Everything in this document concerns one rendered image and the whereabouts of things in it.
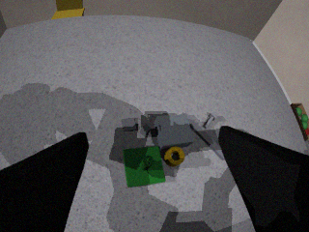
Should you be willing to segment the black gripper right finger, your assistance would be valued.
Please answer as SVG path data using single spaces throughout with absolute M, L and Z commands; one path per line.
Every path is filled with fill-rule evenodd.
M 309 156 L 222 126 L 218 142 L 256 232 L 295 232 L 309 218 Z

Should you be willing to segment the gold round nut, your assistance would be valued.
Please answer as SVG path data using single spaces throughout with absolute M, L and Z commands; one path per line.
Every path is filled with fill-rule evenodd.
M 175 154 L 177 156 L 177 160 L 173 160 L 171 154 Z M 164 161 L 169 166 L 177 166 L 184 161 L 184 152 L 179 147 L 170 148 L 164 155 Z

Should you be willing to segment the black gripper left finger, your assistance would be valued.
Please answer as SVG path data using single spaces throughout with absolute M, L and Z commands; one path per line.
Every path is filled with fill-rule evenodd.
M 78 132 L 0 170 L 0 229 L 64 232 L 88 149 Z

